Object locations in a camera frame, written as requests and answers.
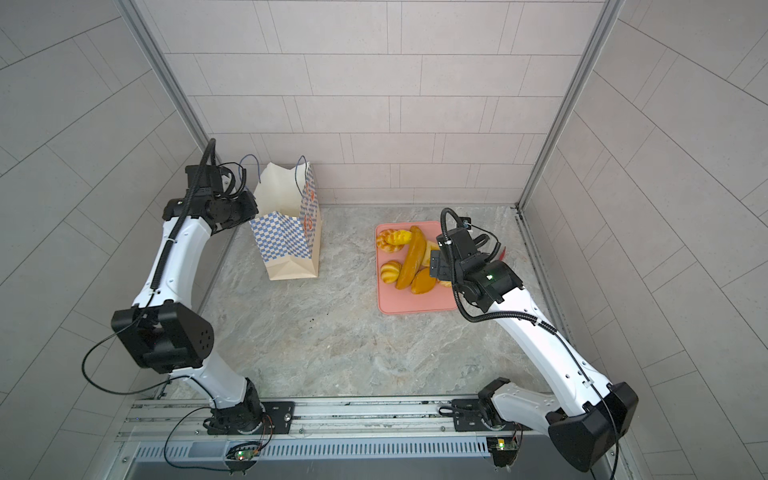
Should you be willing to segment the brown oval bread roll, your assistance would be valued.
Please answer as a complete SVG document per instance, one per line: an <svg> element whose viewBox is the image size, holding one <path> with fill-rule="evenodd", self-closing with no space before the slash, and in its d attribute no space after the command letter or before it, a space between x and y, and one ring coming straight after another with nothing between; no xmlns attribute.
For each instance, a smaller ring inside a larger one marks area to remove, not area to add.
<svg viewBox="0 0 768 480"><path fill-rule="evenodd" d="M422 295L432 291L438 280L430 275L428 268L421 269L414 277L411 283L411 293Z"/></svg>

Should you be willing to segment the blue checkered paper bag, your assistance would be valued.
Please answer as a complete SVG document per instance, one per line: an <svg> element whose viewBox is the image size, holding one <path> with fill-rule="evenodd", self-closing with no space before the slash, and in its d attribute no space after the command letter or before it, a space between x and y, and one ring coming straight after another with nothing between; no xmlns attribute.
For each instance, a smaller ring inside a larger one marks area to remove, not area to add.
<svg viewBox="0 0 768 480"><path fill-rule="evenodd" d="M258 213L249 224L269 279L316 278L322 221L312 164L305 156L291 169L268 164L252 195Z"/></svg>

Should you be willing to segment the long yellow baguette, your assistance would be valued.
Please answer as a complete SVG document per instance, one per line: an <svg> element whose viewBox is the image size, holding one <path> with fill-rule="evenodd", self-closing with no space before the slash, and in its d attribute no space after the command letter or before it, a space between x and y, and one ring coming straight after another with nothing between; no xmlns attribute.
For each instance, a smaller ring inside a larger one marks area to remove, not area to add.
<svg viewBox="0 0 768 480"><path fill-rule="evenodd" d="M409 287L421 268L421 263L427 250L427 239L418 226L411 226L411 240L408 244L406 258L402 264L399 277L395 283L398 290Z"/></svg>

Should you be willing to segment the pale yellow bread slice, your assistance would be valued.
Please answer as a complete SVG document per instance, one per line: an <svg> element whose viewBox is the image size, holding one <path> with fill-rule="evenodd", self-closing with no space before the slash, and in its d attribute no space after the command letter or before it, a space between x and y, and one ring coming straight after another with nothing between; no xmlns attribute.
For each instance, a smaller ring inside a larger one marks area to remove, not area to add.
<svg viewBox="0 0 768 480"><path fill-rule="evenodd" d="M427 241L424 256L422 258L421 266L428 268L431 262L431 254L433 251L440 251L440 247L433 241Z"/></svg>

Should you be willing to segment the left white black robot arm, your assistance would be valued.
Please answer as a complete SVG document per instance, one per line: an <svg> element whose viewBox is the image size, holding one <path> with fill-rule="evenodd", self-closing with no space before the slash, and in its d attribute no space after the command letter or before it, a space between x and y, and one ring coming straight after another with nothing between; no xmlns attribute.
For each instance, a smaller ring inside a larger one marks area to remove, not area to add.
<svg viewBox="0 0 768 480"><path fill-rule="evenodd" d="M169 201L147 281L133 305L116 311L111 320L139 367L182 380L208 397L211 416L204 426L211 435L250 434L264 422L253 382L215 351L213 326L191 307L194 277L208 240L257 212L248 191L227 199L203 190L189 201Z"/></svg>

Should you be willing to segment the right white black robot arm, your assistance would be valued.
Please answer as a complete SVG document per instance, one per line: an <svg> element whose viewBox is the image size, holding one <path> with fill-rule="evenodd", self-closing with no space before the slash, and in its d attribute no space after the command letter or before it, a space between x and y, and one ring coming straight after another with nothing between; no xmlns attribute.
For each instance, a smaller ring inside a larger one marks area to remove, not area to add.
<svg viewBox="0 0 768 480"><path fill-rule="evenodd" d="M459 312L471 323L497 322L530 358L551 389L537 394L497 379L479 397L488 423L519 423L547 435L575 469L589 471L619 448L639 397L613 383L569 344L504 262L450 245L432 252L431 276L450 282Z"/></svg>

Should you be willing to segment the twisted yellow pretzel bread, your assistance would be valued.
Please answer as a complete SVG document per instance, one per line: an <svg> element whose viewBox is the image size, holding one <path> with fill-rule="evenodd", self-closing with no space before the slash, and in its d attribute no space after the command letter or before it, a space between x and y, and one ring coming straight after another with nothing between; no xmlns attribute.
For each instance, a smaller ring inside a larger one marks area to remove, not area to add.
<svg viewBox="0 0 768 480"><path fill-rule="evenodd" d="M412 240L412 232L409 230L382 230L376 237L376 245L379 250L394 253L402 250Z"/></svg>

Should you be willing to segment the pink plastic tray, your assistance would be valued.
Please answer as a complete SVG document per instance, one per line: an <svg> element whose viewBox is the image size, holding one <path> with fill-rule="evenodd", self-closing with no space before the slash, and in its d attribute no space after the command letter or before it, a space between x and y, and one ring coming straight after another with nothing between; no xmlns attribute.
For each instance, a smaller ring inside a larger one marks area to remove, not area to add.
<svg viewBox="0 0 768 480"><path fill-rule="evenodd" d="M412 269L414 277L408 285L399 289L397 274L411 266L409 243L386 246L387 235L396 231L421 231L424 240L422 258ZM436 237L440 234L438 221L401 222L380 224L375 229L377 298L379 310L388 315L431 313L456 309L450 286L429 276L426 257L437 249Z"/></svg>

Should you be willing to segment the small striped round bun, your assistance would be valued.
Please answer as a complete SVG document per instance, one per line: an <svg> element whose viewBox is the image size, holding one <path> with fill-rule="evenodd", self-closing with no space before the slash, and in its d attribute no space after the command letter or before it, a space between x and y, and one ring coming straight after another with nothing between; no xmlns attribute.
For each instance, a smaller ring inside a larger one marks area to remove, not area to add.
<svg viewBox="0 0 768 480"><path fill-rule="evenodd" d="M398 261L388 261L384 263L379 272L381 281L384 284L394 284L400 277L402 264Z"/></svg>

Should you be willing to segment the right green circuit board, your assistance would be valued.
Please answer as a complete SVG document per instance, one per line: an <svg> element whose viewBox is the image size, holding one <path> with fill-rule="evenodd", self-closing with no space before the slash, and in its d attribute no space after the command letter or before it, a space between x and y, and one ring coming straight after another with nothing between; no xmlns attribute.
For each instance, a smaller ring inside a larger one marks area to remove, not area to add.
<svg viewBox="0 0 768 480"><path fill-rule="evenodd" d="M509 469L515 463L520 450L516 437L487 437L486 444L495 468Z"/></svg>

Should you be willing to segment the green circuit board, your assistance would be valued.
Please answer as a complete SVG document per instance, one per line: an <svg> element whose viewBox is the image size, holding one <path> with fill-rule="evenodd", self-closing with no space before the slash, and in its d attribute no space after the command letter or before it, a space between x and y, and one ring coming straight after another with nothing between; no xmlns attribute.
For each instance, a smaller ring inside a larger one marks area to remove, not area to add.
<svg viewBox="0 0 768 480"><path fill-rule="evenodd" d="M495 468L509 469L515 463L520 450L516 437L487 437L486 444Z"/></svg>
<svg viewBox="0 0 768 480"><path fill-rule="evenodd" d="M224 456L230 474L245 475L258 462L262 446L262 442L249 441L231 447Z"/></svg>

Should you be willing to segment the left green circuit board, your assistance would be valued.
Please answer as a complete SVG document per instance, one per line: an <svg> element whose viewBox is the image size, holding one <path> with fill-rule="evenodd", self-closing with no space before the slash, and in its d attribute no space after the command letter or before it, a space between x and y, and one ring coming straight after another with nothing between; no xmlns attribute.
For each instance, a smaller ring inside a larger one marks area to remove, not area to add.
<svg viewBox="0 0 768 480"><path fill-rule="evenodd" d="M262 442L249 441L231 447L224 456L230 474L245 475L258 462L262 446Z"/></svg>

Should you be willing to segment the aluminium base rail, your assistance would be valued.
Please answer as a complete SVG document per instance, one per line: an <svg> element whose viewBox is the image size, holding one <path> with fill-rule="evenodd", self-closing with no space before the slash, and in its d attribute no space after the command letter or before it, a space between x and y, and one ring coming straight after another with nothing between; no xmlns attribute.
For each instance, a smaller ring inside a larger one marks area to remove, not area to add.
<svg viewBox="0 0 768 480"><path fill-rule="evenodd" d="M258 463L300 460L490 459L487 437L516 437L520 449L547 435L511 422L493 427L470 395L267 399L264 426L211 435L205 401L137 401L115 438L119 461L227 471L234 445L262 442Z"/></svg>

